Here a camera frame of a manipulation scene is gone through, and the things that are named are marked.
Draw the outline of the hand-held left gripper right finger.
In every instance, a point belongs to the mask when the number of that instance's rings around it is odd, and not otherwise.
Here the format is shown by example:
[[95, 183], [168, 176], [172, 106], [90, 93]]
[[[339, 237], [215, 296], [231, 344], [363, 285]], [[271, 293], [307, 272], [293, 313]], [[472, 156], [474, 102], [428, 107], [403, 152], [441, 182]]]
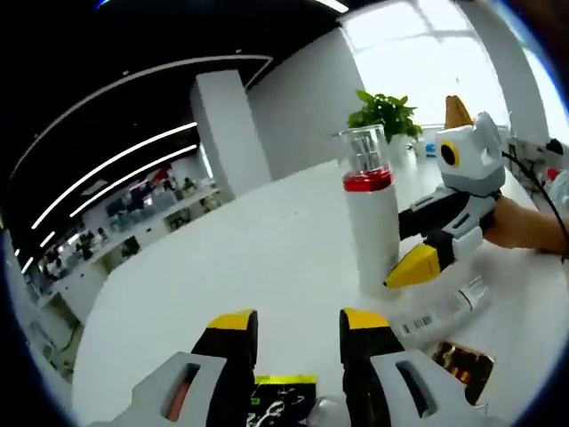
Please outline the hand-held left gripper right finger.
[[388, 320], [340, 311], [342, 388], [352, 426], [505, 426], [470, 405], [459, 380], [407, 350]]

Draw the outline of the person's right hand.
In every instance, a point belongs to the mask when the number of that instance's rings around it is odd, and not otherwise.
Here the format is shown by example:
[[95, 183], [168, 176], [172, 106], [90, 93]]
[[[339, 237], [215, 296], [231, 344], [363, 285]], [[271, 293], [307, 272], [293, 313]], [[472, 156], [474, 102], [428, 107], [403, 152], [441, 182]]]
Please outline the person's right hand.
[[484, 238], [508, 249], [523, 248], [568, 258], [568, 218], [561, 228], [555, 215], [522, 207], [514, 200], [500, 196], [493, 210], [493, 225]]

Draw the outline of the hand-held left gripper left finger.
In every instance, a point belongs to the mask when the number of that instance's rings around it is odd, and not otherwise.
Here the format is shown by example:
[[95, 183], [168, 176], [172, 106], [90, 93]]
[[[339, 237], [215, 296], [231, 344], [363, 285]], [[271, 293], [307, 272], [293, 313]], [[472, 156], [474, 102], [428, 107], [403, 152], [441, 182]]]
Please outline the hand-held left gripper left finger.
[[218, 316], [132, 389], [130, 405], [95, 426], [245, 426], [254, 389], [258, 313]]

